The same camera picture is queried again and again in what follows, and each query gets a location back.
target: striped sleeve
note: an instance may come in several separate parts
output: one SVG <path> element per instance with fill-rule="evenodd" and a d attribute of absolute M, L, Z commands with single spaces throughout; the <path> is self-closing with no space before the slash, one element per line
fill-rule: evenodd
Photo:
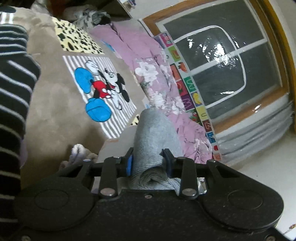
<path fill-rule="evenodd" d="M 13 201 L 20 191 L 20 144 L 40 67 L 26 52 L 22 26 L 0 25 L 0 236 L 17 227 Z"/>

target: pink fabric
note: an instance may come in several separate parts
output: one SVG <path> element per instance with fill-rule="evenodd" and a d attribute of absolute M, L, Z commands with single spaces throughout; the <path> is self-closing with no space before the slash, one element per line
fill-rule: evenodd
<path fill-rule="evenodd" d="M 189 118 L 161 46 L 148 34 L 117 23 L 98 25 L 91 35 L 110 44 L 123 58 L 146 93 L 152 107 L 173 122 L 185 157 L 205 164 L 212 158 L 212 146 L 205 129 Z"/>

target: screw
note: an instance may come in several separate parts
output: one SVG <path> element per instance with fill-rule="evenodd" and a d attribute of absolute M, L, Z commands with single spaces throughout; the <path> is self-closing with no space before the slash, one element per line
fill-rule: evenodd
<path fill-rule="evenodd" d="M 147 198 L 147 199 L 150 199 L 150 198 L 152 198 L 153 196 L 151 195 L 151 194 L 147 194 L 147 195 L 145 195 L 145 198 Z"/>
<path fill-rule="evenodd" d="M 197 191 L 192 188 L 186 188 L 182 190 L 182 194 L 188 197 L 196 195 Z"/>
<path fill-rule="evenodd" d="M 21 241 L 31 241 L 31 238 L 29 236 L 24 235 L 22 236 Z"/>
<path fill-rule="evenodd" d="M 268 236 L 265 241 L 276 241 L 274 236 Z"/>
<path fill-rule="evenodd" d="M 103 188 L 101 190 L 101 194 L 104 196 L 113 196 L 115 194 L 115 190 L 112 188 Z"/>

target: leopard print fabric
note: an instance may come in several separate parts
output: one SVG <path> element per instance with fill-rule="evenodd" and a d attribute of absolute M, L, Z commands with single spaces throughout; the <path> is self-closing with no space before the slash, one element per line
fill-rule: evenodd
<path fill-rule="evenodd" d="M 57 18 L 53 18 L 53 22 L 56 35 L 64 51 L 104 54 L 100 46 L 81 28 Z"/>

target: gray ribbed cloth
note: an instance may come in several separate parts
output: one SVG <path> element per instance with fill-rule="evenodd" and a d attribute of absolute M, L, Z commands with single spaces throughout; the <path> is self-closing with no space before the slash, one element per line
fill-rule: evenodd
<path fill-rule="evenodd" d="M 179 194 L 179 178 L 170 179 L 162 168 L 162 149 L 168 148 L 175 157 L 183 156 L 177 132 L 170 120 L 159 110 L 146 109 L 141 113 L 134 139 L 134 159 L 131 189 L 168 190 Z"/>

